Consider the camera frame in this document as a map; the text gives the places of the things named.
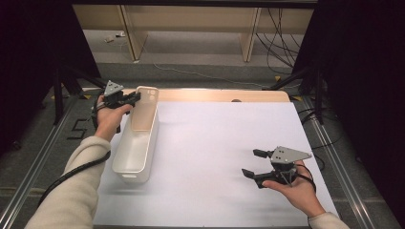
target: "aluminum rail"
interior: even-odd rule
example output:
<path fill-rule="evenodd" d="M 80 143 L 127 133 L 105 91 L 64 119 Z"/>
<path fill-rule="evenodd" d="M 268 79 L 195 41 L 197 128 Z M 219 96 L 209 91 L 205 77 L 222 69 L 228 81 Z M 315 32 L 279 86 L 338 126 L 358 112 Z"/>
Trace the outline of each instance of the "aluminum rail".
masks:
<path fill-rule="evenodd" d="M 313 108 L 311 106 L 311 102 L 307 97 L 304 98 L 304 102 L 307 108 Z M 323 125 L 320 125 L 320 123 L 317 120 L 312 120 L 311 123 L 322 144 L 327 145 L 331 143 L 330 137 L 325 127 Z M 352 207 L 352 210 L 357 218 L 359 225 L 363 229 L 376 228 L 370 217 L 366 205 L 364 204 L 363 200 L 361 199 L 360 195 L 355 189 L 352 180 L 348 172 L 346 171 L 345 166 L 342 163 L 342 160 L 339 157 L 339 154 L 337 154 L 336 152 L 336 149 L 333 147 L 332 144 L 330 146 L 325 146 L 324 149 L 333 167 L 333 171 L 336 173 L 336 176 L 339 179 L 343 192 L 345 193 L 346 198 L 348 199 L 349 204 Z"/>
<path fill-rule="evenodd" d="M 65 126 L 66 120 L 71 112 L 73 106 L 78 100 L 78 95 L 71 95 L 66 103 L 66 112 L 60 118 L 59 122 L 56 125 L 53 125 L 53 128 L 50 131 L 45 143 L 42 145 L 41 150 L 36 156 L 35 160 L 30 167 L 30 170 L 27 172 L 23 181 L 17 188 L 7 207 L 3 210 L 0 218 L 0 228 L 11 228 L 13 222 L 17 218 L 21 207 L 23 206 L 30 189 L 36 182 L 39 174 L 41 173 L 42 168 L 44 167 L 45 162 L 47 161 L 48 155 L 51 153 L 54 144 L 56 143 L 59 134 L 63 127 Z"/>

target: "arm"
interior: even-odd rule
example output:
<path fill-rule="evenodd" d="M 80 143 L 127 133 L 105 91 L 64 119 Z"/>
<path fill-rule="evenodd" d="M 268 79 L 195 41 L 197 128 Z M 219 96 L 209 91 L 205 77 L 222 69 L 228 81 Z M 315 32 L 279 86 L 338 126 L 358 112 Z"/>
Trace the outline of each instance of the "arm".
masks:
<path fill-rule="evenodd" d="M 64 174 L 87 162 L 104 157 L 122 116 L 132 106 L 98 111 L 98 128 L 94 136 L 84 139 L 71 155 Z M 44 199 L 26 228 L 93 228 L 97 188 L 105 163 L 88 168 L 68 178 Z"/>
<path fill-rule="evenodd" d="M 296 161 L 295 163 L 304 165 L 303 161 Z M 305 177 L 310 177 L 309 172 L 303 166 L 297 166 L 297 171 Z M 306 180 L 298 177 L 292 182 L 292 187 L 271 180 L 265 180 L 262 184 L 269 189 L 282 193 L 292 206 L 303 211 L 309 217 L 311 228 L 349 228 L 337 216 L 325 211 L 312 185 Z"/>

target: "white plastic container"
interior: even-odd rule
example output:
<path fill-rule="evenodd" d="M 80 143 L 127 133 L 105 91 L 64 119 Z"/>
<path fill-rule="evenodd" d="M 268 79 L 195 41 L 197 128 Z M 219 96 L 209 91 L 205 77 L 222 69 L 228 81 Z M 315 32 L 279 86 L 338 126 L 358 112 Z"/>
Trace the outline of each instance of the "white plastic container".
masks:
<path fill-rule="evenodd" d="M 141 100 L 137 102 L 136 107 L 131 111 L 124 130 L 121 141 L 117 147 L 116 157 L 113 161 L 113 171 L 117 173 L 126 183 L 146 182 L 149 179 L 153 154 L 155 151 L 156 138 L 159 130 L 159 116 L 157 110 L 158 93 L 155 88 L 147 88 L 148 91 L 141 93 Z M 153 109 L 153 112 L 145 112 L 145 106 L 149 103 L 147 109 Z M 149 122 L 150 125 L 143 125 L 143 129 L 135 129 L 133 123 L 142 120 Z"/>

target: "person's left hand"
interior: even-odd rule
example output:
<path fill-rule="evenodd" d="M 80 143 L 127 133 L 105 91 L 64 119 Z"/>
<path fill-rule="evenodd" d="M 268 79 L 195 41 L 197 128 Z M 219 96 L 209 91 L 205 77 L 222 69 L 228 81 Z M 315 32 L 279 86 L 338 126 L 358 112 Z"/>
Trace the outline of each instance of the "person's left hand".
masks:
<path fill-rule="evenodd" d="M 102 102 L 104 95 L 100 96 L 97 100 L 97 103 Z M 129 104 L 125 104 L 121 107 L 110 109 L 102 108 L 97 112 L 97 123 L 98 127 L 95 135 L 102 137 L 108 141 L 113 139 L 113 136 L 117 132 L 117 127 L 121 123 L 122 116 L 131 111 L 133 107 Z"/>

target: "table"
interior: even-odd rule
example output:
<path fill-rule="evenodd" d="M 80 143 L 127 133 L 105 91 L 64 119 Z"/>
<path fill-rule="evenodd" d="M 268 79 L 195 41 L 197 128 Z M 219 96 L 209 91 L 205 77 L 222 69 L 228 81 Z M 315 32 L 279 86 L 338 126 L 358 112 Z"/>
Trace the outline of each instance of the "table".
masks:
<path fill-rule="evenodd" d="M 230 102 L 233 99 L 243 102 Z M 257 189 L 241 171 L 243 166 L 258 173 L 269 169 L 268 160 L 252 154 L 255 146 L 275 147 L 280 143 L 310 152 L 286 93 L 161 90 L 158 113 L 158 143 L 151 177 L 146 183 L 128 185 L 114 174 L 111 165 L 121 135 L 112 140 L 112 159 L 106 164 L 98 189 L 95 225 L 109 228 L 308 225 L 307 217 L 281 194 Z M 327 211 L 336 214 L 315 158 L 305 162 L 314 176 L 320 201 Z"/>

